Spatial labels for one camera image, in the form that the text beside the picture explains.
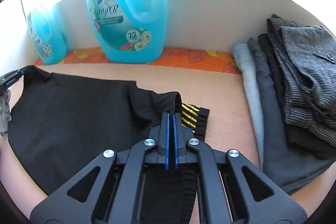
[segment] silver screw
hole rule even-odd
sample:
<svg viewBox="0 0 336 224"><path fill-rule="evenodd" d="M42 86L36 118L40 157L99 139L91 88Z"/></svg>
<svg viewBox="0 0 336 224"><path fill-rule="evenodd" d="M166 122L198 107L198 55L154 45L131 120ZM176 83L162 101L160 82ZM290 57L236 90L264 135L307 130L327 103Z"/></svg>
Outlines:
<svg viewBox="0 0 336 224"><path fill-rule="evenodd" d="M153 139L147 139L147 140L145 140L145 145L147 145L147 146L152 146L152 145L154 145L155 144L155 141L153 140Z"/></svg>
<svg viewBox="0 0 336 224"><path fill-rule="evenodd" d="M113 150L105 150L103 153L105 158L112 158L114 156L114 151Z"/></svg>
<svg viewBox="0 0 336 224"><path fill-rule="evenodd" d="M229 151L229 156L231 156L232 158L236 158L239 156L239 151L238 150L235 150L235 149L231 149Z"/></svg>
<svg viewBox="0 0 336 224"><path fill-rule="evenodd" d="M189 140L189 144L190 144L190 145L198 145L198 144L199 144L199 140L196 139L196 138L191 138L191 139Z"/></svg>

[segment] beige felt surface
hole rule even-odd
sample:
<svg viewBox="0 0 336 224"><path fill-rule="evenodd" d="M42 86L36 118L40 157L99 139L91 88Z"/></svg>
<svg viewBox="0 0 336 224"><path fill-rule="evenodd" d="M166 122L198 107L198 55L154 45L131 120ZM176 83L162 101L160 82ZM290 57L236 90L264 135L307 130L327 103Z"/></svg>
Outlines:
<svg viewBox="0 0 336 224"><path fill-rule="evenodd" d="M210 109L206 142L212 148L222 151L235 148L259 166L241 75L139 64L62 64L41 68L99 79L136 80L139 88L157 93L177 90L183 102ZM21 80L12 91L11 106L21 96L22 87ZM24 171L5 137L0 138L0 150L0 179L17 206L29 216L46 196ZM336 164L292 197L311 215L335 178ZM199 223L197 206L191 223Z"/></svg>

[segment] garment pocket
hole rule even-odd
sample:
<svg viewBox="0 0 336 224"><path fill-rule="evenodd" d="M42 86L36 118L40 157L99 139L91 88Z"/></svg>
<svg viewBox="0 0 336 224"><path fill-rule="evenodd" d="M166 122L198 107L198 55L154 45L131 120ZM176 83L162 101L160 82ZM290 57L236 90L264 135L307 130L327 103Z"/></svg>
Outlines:
<svg viewBox="0 0 336 224"><path fill-rule="evenodd" d="M317 57L324 59L332 64L335 64L335 59L336 56L334 54L332 54L331 52L319 49L319 48L315 48L314 49L314 55L316 55Z"/></svg>

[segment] triangular cutout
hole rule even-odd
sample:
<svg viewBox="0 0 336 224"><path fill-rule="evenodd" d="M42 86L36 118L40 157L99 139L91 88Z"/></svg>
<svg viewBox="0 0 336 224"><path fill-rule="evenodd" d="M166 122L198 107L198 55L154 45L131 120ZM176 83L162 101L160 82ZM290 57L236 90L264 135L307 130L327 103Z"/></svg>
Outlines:
<svg viewBox="0 0 336 224"><path fill-rule="evenodd" d="M67 195L79 202L85 202L100 172L100 167L93 168L85 177L83 177L76 185L68 190Z"/></svg>
<svg viewBox="0 0 336 224"><path fill-rule="evenodd" d="M253 199L256 202L260 202L274 195L272 189L263 183L248 167L243 166L241 170L250 187Z"/></svg>

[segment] detergent bottle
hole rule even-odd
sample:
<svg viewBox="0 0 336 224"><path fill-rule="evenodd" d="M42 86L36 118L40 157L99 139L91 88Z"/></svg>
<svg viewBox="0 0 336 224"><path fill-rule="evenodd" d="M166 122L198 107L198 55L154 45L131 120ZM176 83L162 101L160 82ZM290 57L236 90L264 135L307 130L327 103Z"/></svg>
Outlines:
<svg viewBox="0 0 336 224"><path fill-rule="evenodd" d="M145 63L163 50L167 0L86 0L91 25L107 58Z"/></svg>
<svg viewBox="0 0 336 224"><path fill-rule="evenodd" d="M46 9L39 5L27 14L26 21L36 50L45 65L57 63L67 55L64 37L52 8Z"/></svg>

